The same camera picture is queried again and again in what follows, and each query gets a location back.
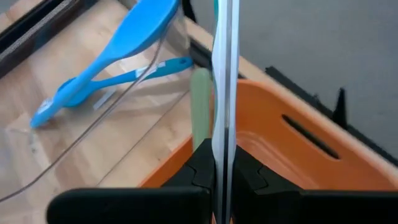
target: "wooden surface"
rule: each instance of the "wooden surface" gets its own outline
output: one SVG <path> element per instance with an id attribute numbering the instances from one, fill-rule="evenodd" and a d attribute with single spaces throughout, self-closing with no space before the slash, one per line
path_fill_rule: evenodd
<path id="1" fill-rule="evenodd" d="M 12 23 L 28 13 L 44 0 L 18 0 L 8 11 L 0 14 L 0 32 L 7 29 Z"/>
<path id="2" fill-rule="evenodd" d="M 79 74 L 102 50 L 127 9 L 117 1 L 100 1 L 54 37 L 38 52 L 0 80 L 0 139 L 9 139 L 0 156 L 0 197 L 23 187 L 46 169 L 82 134 L 103 110 L 93 111 L 98 93 L 74 111 L 63 110 L 46 128 L 29 129 L 29 118 L 41 101 Z M 211 50 L 212 36 L 186 19 L 189 35 Z M 116 63 L 101 78 L 148 63 L 153 49 L 134 59 Z M 290 91 L 240 58 L 239 72 L 264 84 L 315 122 L 331 130 L 357 153 L 382 169 L 393 169 L 384 159 L 299 100 Z M 133 187 L 145 178 L 184 139 L 189 137 L 190 95 L 183 75 L 147 82 L 118 106 L 106 121 L 71 149 L 33 186 L 0 203 L 0 223 L 44 223 L 48 201 L 74 187 Z"/>

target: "blue plastic utensil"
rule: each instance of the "blue plastic utensil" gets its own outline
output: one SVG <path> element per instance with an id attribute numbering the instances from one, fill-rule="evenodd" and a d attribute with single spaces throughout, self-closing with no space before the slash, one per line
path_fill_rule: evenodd
<path id="1" fill-rule="evenodd" d="M 79 76 L 46 99 L 30 121 L 36 128 L 44 124 L 100 71 L 113 62 L 141 53 L 162 34 L 177 12 L 179 0 L 141 0 L 127 14 L 105 49 Z"/>
<path id="2" fill-rule="evenodd" d="M 157 66 L 157 69 L 149 74 L 146 79 L 150 78 L 158 78 L 164 77 L 166 75 L 170 75 L 177 72 L 182 72 L 187 68 L 192 67 L 193 62 L 192 59 L 189 57 L 182 57 L 182 58 L 173 58 L 170 60 L 166 60 L 164 62 L 160 62 Z M 64 105 L 64 107 L 75 107 L 79 106 L 82 102 L 84 102 L 91 94 L 95 91 L 100 90 L 102 88 L 118 85 L 126 82 L 134 82 L 137 78 L 141 75 L 145 68 L 139 68 L 137 70 L 124 73 L 122 75 L 118 75 L 116 77 L 107 78 L 101 81 L 90 81 L 86 84 L 82 89 L 80 89 L 77 93 L 75 93 L 72 98 L 68 100 L 68 102 Z M 68 81 L 64 82 L 58 91 L 61 91 L 65 88 L 72 80 L 75 78 L 71 78 Z"/>

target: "orange plastic tray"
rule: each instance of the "orange plastic tray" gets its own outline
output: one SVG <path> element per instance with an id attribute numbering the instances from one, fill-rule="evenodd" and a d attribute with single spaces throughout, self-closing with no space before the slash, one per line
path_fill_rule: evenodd
<path id="1" fill-rule="evenodd" d="M 395 167 L 320 114 L 309 113 L 305 106 L 260 83 L 238 81 L 237 144 L 303 189 L 397 189 Z M 338 159 L 322 151 L 283 116 L 333 149 Z M 191 154 L 192 138 L 189 138 L 143 181 L 141 187 L 161 186 Z"/>

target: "spatula head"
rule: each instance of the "spatula head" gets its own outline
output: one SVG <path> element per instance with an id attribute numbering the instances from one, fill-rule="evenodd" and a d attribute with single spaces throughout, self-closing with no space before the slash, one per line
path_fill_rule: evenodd
<path id="1" fill-rule="evenodd" d="M 150 47 L 165 32 L 178 9 L 178 0 L 141 0 L 123 19 L 105 51 L 125 58 Z"/>

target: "clear plastic sheet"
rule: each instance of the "clear plastic sheet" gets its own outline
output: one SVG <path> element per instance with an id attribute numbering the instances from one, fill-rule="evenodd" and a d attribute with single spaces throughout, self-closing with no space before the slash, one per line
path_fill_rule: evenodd
<path id="1" fill-rule="evenodd" d="M 0 223 L 45 223 L 45 208 L 55 195 L 73 188 L 104 186 L 112 169 L 189 91 L 190 69 L 144 80 L 131 89 L 132 83 L 124 83 L 99 90 L 82 105 L 59 111 L 44 127 L 30 129 L 30 117 L 40 101 L 52 96 L 102 51 L 123 19 L 121 12 L 127 9 L 118 2 L 96 3 L 0 79 L 1 86 L 8 86 L 1 90 L 1 97 L 7 100 L 0 104 L 8 107 L 0 110 Z M 180 9 L 163 42 L 113 63 L 95 79 L 153 64 L 150 70 L 164 60 L 186 57 L 188 43 Z M 149 167 L 143 164 L 145 161 L 135 164 L 126 175 L 143 178 L 140 169 Z"/>

